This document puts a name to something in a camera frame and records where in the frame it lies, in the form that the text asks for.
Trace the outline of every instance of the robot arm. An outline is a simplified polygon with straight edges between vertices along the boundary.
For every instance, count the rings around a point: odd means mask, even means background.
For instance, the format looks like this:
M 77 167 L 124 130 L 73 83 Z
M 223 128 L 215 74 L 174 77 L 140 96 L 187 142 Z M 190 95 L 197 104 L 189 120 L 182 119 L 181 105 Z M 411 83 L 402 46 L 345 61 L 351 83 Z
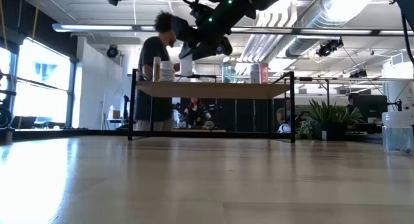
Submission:
M 108 1 L 117 5 L 123 0 Z M 224 35 L 231 34 L 231 28 L 244 16 L 255 19 L 256 10 L 265 10 L 279 0 L 209 0 L 219 3 L 215 9 L 200 4 L 199 0 L 183 1 L 190 6 L 190 14 L 195 18 L 197 28 L 175 16 L 172 22 L 173 31 L 177 39 L 187 43 L 190 48 L 180 58 L 192 55 L 193 60 L 198 60 L 216 54 L 230 55 L 233 49 Z

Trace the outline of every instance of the window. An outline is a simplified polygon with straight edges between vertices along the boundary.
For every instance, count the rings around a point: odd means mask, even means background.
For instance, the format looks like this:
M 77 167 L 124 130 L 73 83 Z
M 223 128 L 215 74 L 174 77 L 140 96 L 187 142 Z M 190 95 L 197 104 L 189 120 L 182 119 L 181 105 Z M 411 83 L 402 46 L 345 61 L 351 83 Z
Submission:
M 68 57 L 26 39 L 20 46 L 14 115 L 66 122 L 70 73 Z
M 70 72 L 71 61 L 68 57 L 29 39 L 25 39 L 20 46 L 18 78 L 67 90 Z
M 10 59 L 12 54 L 6 49 L 0 48 L 0 69 L 4 74 L 10 72 Z
M 12 59 L 12 54 L 6 49 L 0 48 L 0 70 L 3 74 L 8 74 L 10 72 L 10 61 Z M 0 89 L 7 90 L 8 81 L 6 78 L 0 80 Z M 0 94 L 0 100 L 6 98 L 5 94 Z
M 66 121 L 67 92 L 17 82 L 14 115 L 38 117 L 38 122 Z

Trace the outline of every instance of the shelf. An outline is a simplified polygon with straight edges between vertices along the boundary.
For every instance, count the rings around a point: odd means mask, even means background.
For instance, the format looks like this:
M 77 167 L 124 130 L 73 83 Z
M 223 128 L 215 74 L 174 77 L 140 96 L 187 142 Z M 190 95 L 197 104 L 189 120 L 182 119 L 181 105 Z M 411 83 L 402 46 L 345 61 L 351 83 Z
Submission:
M 222 84 L 202 82 L 137 82 L 152 97 L 272 99 L 289 90 L 284 84 Z

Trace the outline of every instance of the plastic container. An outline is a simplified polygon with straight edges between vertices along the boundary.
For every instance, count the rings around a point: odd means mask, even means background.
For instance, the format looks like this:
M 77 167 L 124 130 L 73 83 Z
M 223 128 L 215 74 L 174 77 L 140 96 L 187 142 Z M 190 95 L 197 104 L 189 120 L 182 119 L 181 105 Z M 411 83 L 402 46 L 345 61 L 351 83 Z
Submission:
M 261 84 L 269 83 L 269 77 L 268 77 L 269 64 L 261 63 L 259 67 L 260 67 L 260 83 Z
M 193 74 L 193 59 L 191 54 L 180 59 L 180 73 L 183 76 L 191 76 Z
M 161 62 L 160 82 L 174 82 L 175 71 L 172 62 Z
M 386 153 L 411 155 L 414 134 L 411 114 L 407 111 L 382 113 L 382 144 Z
M 235 83 L 235 69 L 234 65 L 230 62 L 224 62 L 221 64 L 223 83 Z
M 161 57 L 154 56 L 153 82 L 159 82 L 160 81 L 160 66 L 161 66 Z
M 250 66 L 250 83 L 251 84 L 260 83 L 260 68 L 258 64 L 253 64 Z

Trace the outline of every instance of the person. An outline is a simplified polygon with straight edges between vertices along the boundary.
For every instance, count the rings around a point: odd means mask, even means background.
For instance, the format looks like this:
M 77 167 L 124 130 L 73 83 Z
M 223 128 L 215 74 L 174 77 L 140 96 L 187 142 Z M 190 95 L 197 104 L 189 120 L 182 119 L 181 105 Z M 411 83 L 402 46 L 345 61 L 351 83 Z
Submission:
M 348 95 L 348 105 L 347 105 L 347 111 L 349 114 L 351 114 L 354 110 L 354 98 L 358 95 L 358 93 L 351 93 Z
M 189 126 L 202 127 L 204 122 L 212 117 L 202 105 L 200 98 L 191 98 L 191 102 L 184 113 L 186 114 L 186 123 Z
M 155 30 L 158 36 L 145 40 L 141 48 L 138 68 L 150 79 L 153 77 L 154 57 L 159 56 L 161 61 L 169 61 L 167 46 L 173 47 L 177 40 L 171 26 L 173 15 L 161 12 L 155 19 Z M 179 64 L 174 65 L 175 71 L 179 70 Z M 154 99 L 154 131 L 171 131 L 172 123 L 172 100 L 171 98 Z M 135 108 L 136 130 L 149 131 L 151 127 L 151 97 L 142 91 L 136 94 Z
M 278 124 L 283 124 L 286 122 L 290 122 L 290 98 L 286 98 L 285 100 L 285 107 L 281 107 L 276 112 L 276 119 Z

